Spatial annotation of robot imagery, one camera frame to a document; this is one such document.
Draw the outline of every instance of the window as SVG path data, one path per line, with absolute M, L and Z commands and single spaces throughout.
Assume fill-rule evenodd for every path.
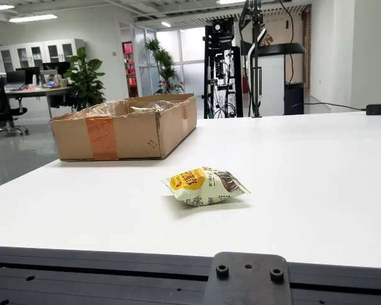
M 204 27 L 185 30 L 163 30 L 155 33 L 147 29 L 135 28 L 135 46 L 139 59 L 139 73 L 142 96 L 152 95 L 158 90 L 161 80 L 152 54 L 144 47 L 146 39 L 158 38 L 161 46 L 173 57 L 178 79 L 174 83 L 185 82 L 185 93 L 195 93 L 197 115 L 203 118 L 204 89 Z
M 182 60 L 204 60 L 204 27 L 179 30 Z

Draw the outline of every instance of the ceiling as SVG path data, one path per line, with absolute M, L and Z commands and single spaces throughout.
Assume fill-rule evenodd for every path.
M 265 14 L 283 13 L 278 0 L 262 2 Z M 284 5 L 290 11 L 302 11 L 311 2 L 312 0 L 291 0 Z M 170 23 L 172 27 L 194 27 L 205 25 L 216 18 L 238 18 L 244 5 L 219 5 L 216 0 L 0 0 L 0 5 L 2 4 L 10 4 L 14 8 L 0 11 L 0 21 L 8 21 L 15 16 L 118 6 L 135 17 L 136 26 L 153 29 L 165 29 L 161 25 L 162 21 Z

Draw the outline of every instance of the plastic bag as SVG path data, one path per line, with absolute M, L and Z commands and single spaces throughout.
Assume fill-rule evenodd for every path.
M 231 173 L 209 167 L 197 168 L 163 180 L 177 200 L 196 207 L 250 194 Z
M 121 103 L 118 100 L 104 102 L 92 107 L 83 109 L 82 111 L 68 115 L 68 119 L 84 119 L 105 116 L 107 118 L 116 117 L 116 106 Z
M 151 102 L 148 105 L 144 105 L 143 107 L 131 107 L 135 112 L 147 112 L 147 111 L 164 111 L 177 103 L 169 102 L 167 100 L 157 100 L 155 102 Z

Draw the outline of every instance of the black power adapter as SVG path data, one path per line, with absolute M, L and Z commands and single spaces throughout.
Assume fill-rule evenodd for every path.
M 381 104 L 367 105 L 366 113 L 368 116 L 381 116 Z

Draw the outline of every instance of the gray floor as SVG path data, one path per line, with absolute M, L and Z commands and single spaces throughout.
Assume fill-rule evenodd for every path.
M 11 101 L 11 107 L 18 103 Z M 0 185 L 29 173 L 58 159 L 57 145 L 53 137 L 46 99 L 27 98 L 23 106 L 28 113 L 20 116 L 16 125 L 24 125 L 30 130 L 29 136 L 5 136 L 0 140 Z M 248 98 L 244 97 L 244 116 L 248 113 Z M 69 108 L 52 108 L 54 116 L 70 112 Z M 203 101 L 197 98 L 197 118 L 203 119 Z

